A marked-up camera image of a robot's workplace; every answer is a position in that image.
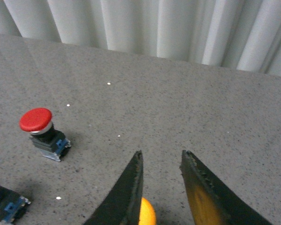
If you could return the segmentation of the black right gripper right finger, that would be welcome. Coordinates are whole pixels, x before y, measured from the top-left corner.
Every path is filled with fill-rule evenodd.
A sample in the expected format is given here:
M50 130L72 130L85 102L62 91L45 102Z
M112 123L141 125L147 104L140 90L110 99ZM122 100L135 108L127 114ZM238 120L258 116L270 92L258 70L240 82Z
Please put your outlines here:
M240 199L191 151L182 151L180 166L196 225L270 225Z

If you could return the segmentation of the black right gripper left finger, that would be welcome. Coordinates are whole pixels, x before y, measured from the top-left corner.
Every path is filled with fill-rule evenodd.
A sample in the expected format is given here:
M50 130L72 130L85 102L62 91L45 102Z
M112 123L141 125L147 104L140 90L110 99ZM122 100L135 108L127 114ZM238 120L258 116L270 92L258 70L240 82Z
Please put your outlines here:
M137 225L143 191L143 154L135 152L102 203L84 224Z

